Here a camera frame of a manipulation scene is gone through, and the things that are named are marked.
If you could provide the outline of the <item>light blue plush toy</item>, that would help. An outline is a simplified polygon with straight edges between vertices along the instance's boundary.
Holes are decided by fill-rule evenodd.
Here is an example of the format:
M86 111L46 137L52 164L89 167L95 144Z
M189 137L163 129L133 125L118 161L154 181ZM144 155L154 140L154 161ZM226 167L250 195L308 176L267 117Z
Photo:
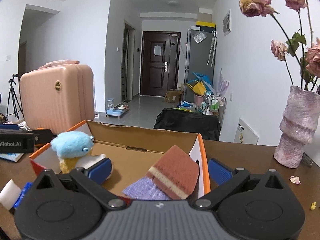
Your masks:
M93 141L92 135L69 131L58 134L50 146L59 159L73 159L87 155L94 145Z

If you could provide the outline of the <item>yellow white hamster plush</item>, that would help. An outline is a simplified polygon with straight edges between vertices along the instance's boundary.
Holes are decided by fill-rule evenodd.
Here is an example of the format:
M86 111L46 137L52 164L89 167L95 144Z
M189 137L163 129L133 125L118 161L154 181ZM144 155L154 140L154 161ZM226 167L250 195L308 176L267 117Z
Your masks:
M106 155L104 154L95 156L87 154L73 159L59 159L60 170L62 173L67 174L75 168L87 169L104 158L106 158Z

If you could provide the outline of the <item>brown layered sponge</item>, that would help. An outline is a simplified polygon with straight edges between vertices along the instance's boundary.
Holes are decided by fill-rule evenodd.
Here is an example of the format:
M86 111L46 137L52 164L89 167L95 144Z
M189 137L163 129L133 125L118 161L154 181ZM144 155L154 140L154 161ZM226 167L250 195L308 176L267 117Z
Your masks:
M174 145L149 168L146 176L171 199L187 199L195 190L199 165Z

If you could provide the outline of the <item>purple linen drawstring pouch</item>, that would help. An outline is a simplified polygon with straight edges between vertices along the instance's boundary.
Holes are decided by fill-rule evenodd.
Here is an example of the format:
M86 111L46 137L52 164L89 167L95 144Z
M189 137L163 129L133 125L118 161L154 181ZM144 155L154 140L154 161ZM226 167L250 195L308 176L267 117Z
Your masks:
M143 177L130 184L123 190L123 194L131 199L138 200L171 200L171 198L160 190L148 177Z

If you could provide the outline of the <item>white round sponge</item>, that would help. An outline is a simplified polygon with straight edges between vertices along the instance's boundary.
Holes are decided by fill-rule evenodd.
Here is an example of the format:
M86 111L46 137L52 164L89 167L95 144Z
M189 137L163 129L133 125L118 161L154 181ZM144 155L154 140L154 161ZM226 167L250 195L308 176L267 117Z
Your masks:
M0 202L6 210L10 210L20 197L22 190L11 179L0 192Z

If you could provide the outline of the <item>blue tissue package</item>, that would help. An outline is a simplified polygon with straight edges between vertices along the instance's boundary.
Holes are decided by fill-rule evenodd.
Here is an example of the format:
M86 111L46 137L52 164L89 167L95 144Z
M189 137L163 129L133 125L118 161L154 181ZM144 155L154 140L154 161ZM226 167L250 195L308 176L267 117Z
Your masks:
M0 158L16 163L23 157L23 155L23 153L1 153Z

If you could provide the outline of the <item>red cardboard box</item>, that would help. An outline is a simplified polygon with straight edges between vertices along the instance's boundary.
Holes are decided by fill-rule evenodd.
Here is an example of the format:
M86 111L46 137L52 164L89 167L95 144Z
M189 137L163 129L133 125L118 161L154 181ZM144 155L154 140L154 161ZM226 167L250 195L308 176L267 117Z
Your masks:
M199 162L196 196L202 197L210 192L207 156L200 134L93 121L82 121L71 129L93 136L92 155L105 154L111 159L113 171L103 186L113 194L121 196L123 189L145 176L148 169L174 145Z

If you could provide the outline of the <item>blue tissue pocket pack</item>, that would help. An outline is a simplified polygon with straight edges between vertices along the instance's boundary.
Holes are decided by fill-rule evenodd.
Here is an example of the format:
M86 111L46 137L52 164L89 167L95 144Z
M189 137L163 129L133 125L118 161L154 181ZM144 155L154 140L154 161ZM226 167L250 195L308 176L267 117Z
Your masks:
M18 199L16 200L15 204L13 205L14 209L17 209L22 201L22 199L24 198L24 196L26 195L26 193L29 191L29 189L32 187L33 183L32 182L27 182L25 184L25 186L23 187Z

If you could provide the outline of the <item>pink ribbed suitcase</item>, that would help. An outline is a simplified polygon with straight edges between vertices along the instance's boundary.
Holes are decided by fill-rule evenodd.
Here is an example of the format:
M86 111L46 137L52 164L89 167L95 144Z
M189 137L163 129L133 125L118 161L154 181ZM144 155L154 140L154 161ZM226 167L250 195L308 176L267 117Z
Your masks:
M84 120L93 120L94 75L78 61L50 62L20 79L23 115L31 129L65 132Z

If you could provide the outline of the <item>pet water feeder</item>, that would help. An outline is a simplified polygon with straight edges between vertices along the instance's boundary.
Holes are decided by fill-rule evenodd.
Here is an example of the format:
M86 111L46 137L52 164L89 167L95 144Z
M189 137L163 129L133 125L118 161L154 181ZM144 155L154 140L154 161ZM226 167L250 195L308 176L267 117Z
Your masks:
M106 116L109 117L117 117L120 119L127 111L129 107L127 104L118 104L114 105L113 99L107 99L107 109L106 109Z

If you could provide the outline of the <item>fallen rose petal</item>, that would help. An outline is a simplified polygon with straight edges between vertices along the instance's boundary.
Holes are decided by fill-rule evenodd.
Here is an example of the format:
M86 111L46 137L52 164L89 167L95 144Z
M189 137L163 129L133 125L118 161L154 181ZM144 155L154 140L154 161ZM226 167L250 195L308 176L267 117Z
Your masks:
M291 176L289 178L289 180L291 181L291 183L294 183L294 184L297 184L297 185L301 184L299 176Z

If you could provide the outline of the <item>pink ceramic vase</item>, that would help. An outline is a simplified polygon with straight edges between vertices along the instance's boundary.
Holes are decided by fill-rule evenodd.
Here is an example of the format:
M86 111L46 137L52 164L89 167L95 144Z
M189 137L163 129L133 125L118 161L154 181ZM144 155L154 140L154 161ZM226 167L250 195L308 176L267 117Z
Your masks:
M282 132L274 159L288 168L297 168L304 146L311 144L319 120L319 95L297 86L290 87L279 128Z

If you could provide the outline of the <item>dark brown door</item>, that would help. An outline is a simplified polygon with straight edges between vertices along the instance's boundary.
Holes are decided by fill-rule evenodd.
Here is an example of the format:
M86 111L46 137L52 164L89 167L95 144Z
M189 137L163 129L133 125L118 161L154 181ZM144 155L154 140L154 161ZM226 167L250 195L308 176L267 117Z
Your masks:
M142 40L140 94L165 96L177 88L180 33L145 31Z

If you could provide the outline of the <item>grey refrigerator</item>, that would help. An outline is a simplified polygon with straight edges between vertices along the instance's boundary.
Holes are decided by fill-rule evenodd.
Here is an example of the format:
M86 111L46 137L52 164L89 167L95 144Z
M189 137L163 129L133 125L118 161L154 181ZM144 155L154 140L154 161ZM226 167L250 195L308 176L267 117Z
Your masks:
M191 27L187 34L184 83L195 85L198 76L212 85L217 38L216 29Z

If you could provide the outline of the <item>dried pink roses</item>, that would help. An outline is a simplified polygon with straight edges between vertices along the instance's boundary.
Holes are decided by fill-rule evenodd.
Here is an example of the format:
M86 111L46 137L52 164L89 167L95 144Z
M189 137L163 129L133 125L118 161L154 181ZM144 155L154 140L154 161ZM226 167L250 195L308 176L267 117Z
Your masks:
M284 64L290 85L319 93L319 31L313 28L316 0L239 0L240 12L247 18L271 18L282 37L271 37L272 56Z

